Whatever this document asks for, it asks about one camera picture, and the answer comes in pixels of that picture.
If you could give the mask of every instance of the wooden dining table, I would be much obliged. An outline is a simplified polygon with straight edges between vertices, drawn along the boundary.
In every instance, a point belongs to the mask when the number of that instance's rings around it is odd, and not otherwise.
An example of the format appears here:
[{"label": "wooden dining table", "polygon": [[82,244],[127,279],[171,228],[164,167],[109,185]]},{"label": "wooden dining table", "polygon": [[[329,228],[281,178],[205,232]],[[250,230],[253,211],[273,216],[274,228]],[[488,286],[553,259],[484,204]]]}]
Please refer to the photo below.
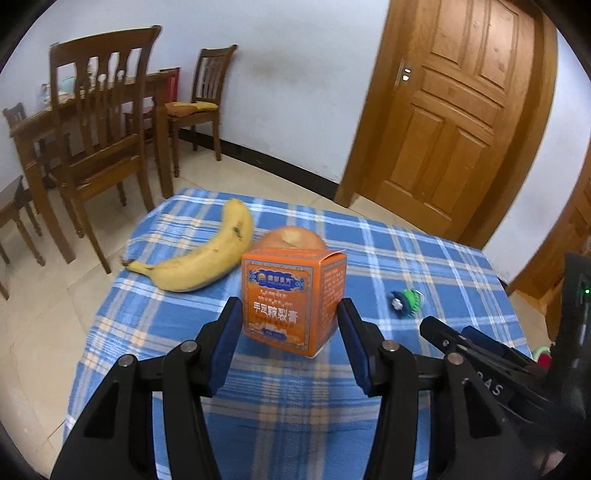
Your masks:
[{"label": "wooden dining table", "polygon": [[[173,178],[170,169],[170,151],[168,148],[168,114],[165,107],[167,97],[167,79],[174,75],[174,72],[158,72],[146,75],[145,97],[154,99],[155,119],[155,146],[156,165],[158,168],[158,177],[160,178],[160,187],[162,196],[169,198],[173,195]],[[132,85],[133,79],[128,79],[127,85]],[[132,100],[132,89],[126,90],[125,95]],[[63,118],[69,119],[76,116],[76,103],[73,96],[64,96],[60,99],[60,109],[63,109]],[[51,118],[51,109],[44,109],[35,115],[25,118],[18,125],[11,129],[11,137],[17,146],[19,160],[22,165],[29,191],[38,212],[41,214],[47,225],[47,230],[53,241],[56,243],[64,260],[67,263],[72,262],[76,256],[68,244],[64,232],[51,203],[47,196],[47,191],[43,183],[41,164],[38,161],[38,155],[35,151],[35,143],[40,139],[50,135],[54,131]]]}]

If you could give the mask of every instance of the floor tile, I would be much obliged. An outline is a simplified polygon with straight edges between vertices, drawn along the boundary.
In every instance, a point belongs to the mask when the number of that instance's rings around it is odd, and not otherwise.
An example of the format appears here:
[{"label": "floor tile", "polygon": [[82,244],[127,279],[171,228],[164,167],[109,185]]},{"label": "floor tile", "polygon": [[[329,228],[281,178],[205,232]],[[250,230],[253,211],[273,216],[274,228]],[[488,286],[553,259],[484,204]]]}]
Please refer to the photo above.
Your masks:
[{"label": "floor tile", "polygon": [[533,351],[539,346],[550,346],[544,316],[518,293],[511,295],[509,300],[515,309],[530,350]]},{"label": "floor tile", "polygon": [[10,316],[8,313],[8,302],[0,297],[0,355],[7,353],[22,328],[28,322],[20,321],[20,316]]},{"label": "floor tile", "polygon": [[319,208],[321,210],[328,210],[329,212],[345,213],[347,215],[355,215],[355,216],[359,215],[357,212],[354,212],[353,210],[342,207],[338,203],[335,203],[325,197],[317,198],[310,206],[314,207],[314,208]]},{"label": "floor tile", "polygon": [[181,152],[180,176],[203,189],[250,195],[280,202],[311,205],[320,196],[265,170],[211,150]]},{"label": "floor tile", "polygon": [[86,340],[74,305],[63,293],[12,346],[23,389],[46,438],[63,422],[74,370]]},{"label": "floor tile", "polygon": [[29,463],[37,473],[49,478],[53,466],[56,464],[58,453],[59,450],[55,449],[49,440],[46,440],[29,460]]},{"label": "floor tile", "polygon": [[[88,237],[78,238],[69,217],[65,213],[63,205],[60,205],[60,203],[59,196],[55,202],[52,202],[62,230],[76,255],[76,259],[69,265],[66,265],[61,259],[61,255],[58,254],[61,260],[60,265],[62,267],[63,281],[66,283],[66,287],[70,287],[86,273],[99,265],[100,261]],[[101,193],[86,203],[92,228],[101,250],[107,257],[124,247],[134,230],[134,223],[126,214],[128,207],[123,207],[120,204],[115,188]]]},{"label": "floor tile", "polygon": [[49,443],[51,446],[55,448],[58,452],[61,450],[61,446],[63,444],[64,439],[64,423],[62,423],[55,432],[51,434],[49,437]]},{"label": "floor tile", "polygon": [[539,299],[535,299],[532,296],[528,295],[527,293],[524,293],[519,290],[516,290],[513,293],[513,295],[519,296],[520,302],[522,300],[522,301],[528,303],[530,305],[530,307],[532,307],[536,312],[540,313],[541,318],[544,317],[545,307],[540,303]]},{"label": "floor tile", "polygon": [[[63,265],[58,266],[57,261],[61,261]],[[31,268],[11,263],[6,285],[10,294],[7,302],[8,322],[13,325],[28,323],[65,292],[66,283],[62,271],[65,266],[61,257],[52,257],[52,262],[48,261],[44,267],[36,262]]]},{"label": "floor tile", "polygon": [[0,420],[29,462],[47,439],[25,393],[10,352],[0,354]]},{"label": "floor tile", "polygon": [[[120,264],[115,258],[109,263],[112,265],[111,268]],[[88,334],[96,311],[108,295],[115,276],[113,274],[107,275],[102,265],[97,265],[68,288],[74,310],[85,333]]]},{"label": "floor tile", "polygon": [[[160,205],[164,198],[160,192],[160,181],[158,179],[158,172],[156,167],[152,165],[148,169],[148,180],[150,182],[150,190],[152,193],[152,200],[154,206]],[[138,224],[138,222],[146,215],[147,210],[144,206],[141,193],[139,192],[138,181],[135,176],[128,177],[123,182],[125,189],[125,196],[127,197],[127,205],[121,209],[122,213],[129,219],[132,226]]]},{"label": "floor tile", "polygon": [[111,255],[107,260],[111,265],[111,283],[115,281],[115,278],[119,273],[123,270],[123,265],[121,264],[121,259],[125,256],[126,247],[121,247],[118,249],[113,255]]},{"label": "floor tile", "polygon": [[362,196],[357,197],[349,208],[377,222],[389,223],[390,225],[396,225],[409,230],[420,230],[411,223],[408,223],[405,219],[400,218],[398,215]]}]

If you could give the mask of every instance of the seat cushion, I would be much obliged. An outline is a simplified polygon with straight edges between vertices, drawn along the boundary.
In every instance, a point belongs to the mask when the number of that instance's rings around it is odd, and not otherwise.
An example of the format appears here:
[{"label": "seat cushion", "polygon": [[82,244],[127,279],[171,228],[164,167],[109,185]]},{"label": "seat cushion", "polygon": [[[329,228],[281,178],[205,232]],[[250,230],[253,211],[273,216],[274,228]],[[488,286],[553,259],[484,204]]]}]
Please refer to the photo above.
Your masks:
[{"label": "seat cushion", "polygon": [[211,102],[171,102],[166,104],[170,116],[183,117],[198,112],[217,110],[217,105]]}]

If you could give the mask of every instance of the banana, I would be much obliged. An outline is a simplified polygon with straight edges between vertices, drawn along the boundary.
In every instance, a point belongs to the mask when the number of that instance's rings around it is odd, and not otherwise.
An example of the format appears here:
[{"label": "banana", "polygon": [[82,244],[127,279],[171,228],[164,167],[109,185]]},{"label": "banana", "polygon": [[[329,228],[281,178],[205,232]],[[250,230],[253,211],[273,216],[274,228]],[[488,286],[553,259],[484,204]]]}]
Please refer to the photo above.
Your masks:
[{"label": "banana", "polygon": [[209,242],[180,257],[157,265],[123,260],[127,270],[148,276],[168,291],[192,291],[205,287],[240,263],[254,232],[252,215],[238,199],[229,199],[222,209],[222,226]]}]

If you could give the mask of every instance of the cardboard box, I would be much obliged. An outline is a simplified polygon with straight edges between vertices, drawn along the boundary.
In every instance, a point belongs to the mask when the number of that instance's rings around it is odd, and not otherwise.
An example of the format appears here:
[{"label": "cardboard box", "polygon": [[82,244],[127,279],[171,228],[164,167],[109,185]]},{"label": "cardboard box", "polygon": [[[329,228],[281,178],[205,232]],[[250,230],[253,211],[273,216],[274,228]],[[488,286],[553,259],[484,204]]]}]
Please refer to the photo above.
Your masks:
[{"label": "cardboard box", "polygon": [[314,357],[336,329],[347,255],[334,250],[265,248],[242,256],[245,335]]}]

